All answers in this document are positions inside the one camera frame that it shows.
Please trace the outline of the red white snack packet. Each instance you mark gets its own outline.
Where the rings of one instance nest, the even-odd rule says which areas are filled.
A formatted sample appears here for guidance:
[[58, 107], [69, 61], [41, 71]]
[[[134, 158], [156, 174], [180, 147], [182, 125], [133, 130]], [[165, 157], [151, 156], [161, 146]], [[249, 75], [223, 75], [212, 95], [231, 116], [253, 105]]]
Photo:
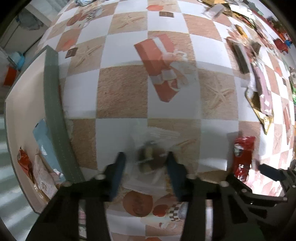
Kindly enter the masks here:
[[232, 172], [241, 182], [246, 182], [248, 179], [255, 140], [255, 136], [238, 137], [235, 139]]

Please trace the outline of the gold foil snack pouch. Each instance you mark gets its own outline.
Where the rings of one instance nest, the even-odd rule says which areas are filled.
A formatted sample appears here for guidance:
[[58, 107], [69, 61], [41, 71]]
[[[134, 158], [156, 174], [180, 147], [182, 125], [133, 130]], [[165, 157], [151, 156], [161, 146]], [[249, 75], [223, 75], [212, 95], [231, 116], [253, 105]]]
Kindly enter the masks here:
[[253, 109], [255, 115], [257, 116], [265, 135], [268, 134], [269, 128], [273, 123], [273, 111], [271, 112], [272, 115], [267, 115], [261, 111], [260, 108], [260, 101], [259, 95], [256, 91], [253, 91], [251, 88], [247, 88], [245, 90], [245, 97], [250, 104], [251, 108]]

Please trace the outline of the clear bag brown snacks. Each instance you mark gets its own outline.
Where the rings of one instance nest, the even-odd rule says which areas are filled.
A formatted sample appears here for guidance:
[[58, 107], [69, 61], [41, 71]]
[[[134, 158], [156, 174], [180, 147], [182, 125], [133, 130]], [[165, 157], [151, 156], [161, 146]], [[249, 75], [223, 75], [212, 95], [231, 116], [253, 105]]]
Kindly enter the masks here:
[[146, 195], [166, 193], [165, 161], [181, 134], [153, 126], [136, 126], [132, 132], [135, 153], [128, 164], [123, 187]]

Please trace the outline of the pink long snack bar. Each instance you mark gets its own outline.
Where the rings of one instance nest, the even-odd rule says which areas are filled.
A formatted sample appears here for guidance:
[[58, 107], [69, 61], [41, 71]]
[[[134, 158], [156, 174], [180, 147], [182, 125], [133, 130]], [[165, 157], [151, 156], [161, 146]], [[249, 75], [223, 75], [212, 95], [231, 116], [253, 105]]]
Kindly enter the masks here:
[[267, 116], [273, 116], [273, 102], [271, 93], [267, 89], [266, 79], [262, 70], [252, 64], [252, 70], [255, 76], [256, 90], [259, 95], [260, 111]]

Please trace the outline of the light blue snack packet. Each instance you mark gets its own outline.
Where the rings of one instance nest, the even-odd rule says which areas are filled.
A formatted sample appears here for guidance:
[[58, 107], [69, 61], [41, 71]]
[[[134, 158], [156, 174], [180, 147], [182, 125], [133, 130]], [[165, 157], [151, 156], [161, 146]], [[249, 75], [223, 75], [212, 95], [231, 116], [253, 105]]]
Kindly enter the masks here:
[[50, 167], [50, 170], [58, 175], [61, 182], [65, 181], [65, 176], [62, 173], [62, 169], [55, 154], [51, 138], [49, 137], [49, 131], [44, 119], [41, 119], [36, 124], [35, 128], [33, 129], [33, 135], [39, 146], [39, 150]]

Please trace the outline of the pink crispy cranberry bag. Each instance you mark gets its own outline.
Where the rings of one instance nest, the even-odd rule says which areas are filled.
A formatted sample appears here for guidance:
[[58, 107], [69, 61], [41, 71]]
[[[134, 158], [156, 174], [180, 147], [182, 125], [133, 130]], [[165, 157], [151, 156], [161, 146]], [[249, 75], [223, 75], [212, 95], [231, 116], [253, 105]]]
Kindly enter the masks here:
[[38, 154], [35, 155], [34, 159], [33, 175], [38, 188], [46, 195], [48, 199], [52, 199], [58, 189], [55, 185], [54, 179], [48, 172]]

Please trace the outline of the dark clear-wrapped snack bar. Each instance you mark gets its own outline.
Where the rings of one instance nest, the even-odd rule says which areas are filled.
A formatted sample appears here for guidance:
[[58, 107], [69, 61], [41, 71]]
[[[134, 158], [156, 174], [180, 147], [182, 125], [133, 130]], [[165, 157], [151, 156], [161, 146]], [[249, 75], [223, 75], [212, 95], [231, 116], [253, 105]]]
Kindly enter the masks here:
[[231, 37], [227, 37], [226, 41], [235, 55], [240, 72], [243, 74], [250, 73], [251, 63], [245, 46]]

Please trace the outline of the red snack bag far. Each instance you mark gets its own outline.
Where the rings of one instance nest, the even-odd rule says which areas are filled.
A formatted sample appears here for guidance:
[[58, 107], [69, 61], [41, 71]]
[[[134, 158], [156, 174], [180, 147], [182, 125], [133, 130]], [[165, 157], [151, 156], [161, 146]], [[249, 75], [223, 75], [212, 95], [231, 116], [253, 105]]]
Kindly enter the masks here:
[[285, 42], [283, 42], [281, 39], [275, 39], [274, 40], [274, 44], [276, 45], [276, 47], [277, 47], [277, 49], [281, 52], [281, 53], [283, 53], [283, 52], [286, 52], [287, 54], [288, 54], [288, 52], [289, 52], [289, 47], [288, 47], [288, 45], [285, 43]]

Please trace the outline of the brown small snack packet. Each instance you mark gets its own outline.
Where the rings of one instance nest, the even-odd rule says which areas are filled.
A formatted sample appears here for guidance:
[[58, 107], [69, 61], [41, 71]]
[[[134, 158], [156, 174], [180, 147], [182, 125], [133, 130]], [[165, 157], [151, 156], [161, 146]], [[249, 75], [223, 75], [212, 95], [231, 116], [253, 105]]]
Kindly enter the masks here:
[[261, 44], [259, 42], [252, 41], [251, 44], [252, 52], [257, 56], [259, 54]]

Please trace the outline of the red bucket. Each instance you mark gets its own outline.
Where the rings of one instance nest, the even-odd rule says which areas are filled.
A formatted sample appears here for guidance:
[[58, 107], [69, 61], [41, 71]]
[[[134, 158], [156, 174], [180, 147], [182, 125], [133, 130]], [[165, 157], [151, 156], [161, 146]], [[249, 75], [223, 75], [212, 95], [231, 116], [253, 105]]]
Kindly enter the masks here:
[[17, 74], [18, 74], [18, 71], [15, 68], [9, 66], [8, 71], [5, 75], [3, 86], [12, 86], [16, 79]]

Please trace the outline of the blue plastic stool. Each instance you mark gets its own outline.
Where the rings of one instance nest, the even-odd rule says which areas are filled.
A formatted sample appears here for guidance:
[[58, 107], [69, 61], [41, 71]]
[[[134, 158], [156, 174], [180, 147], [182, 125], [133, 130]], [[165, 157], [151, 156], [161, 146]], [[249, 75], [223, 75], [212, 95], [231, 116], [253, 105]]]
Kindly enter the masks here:
[[10, 60], [14, 63], [16, 70], [21, 70], [25, 63], [25, 56], [21, 52], [13, 52], [9, 54]]

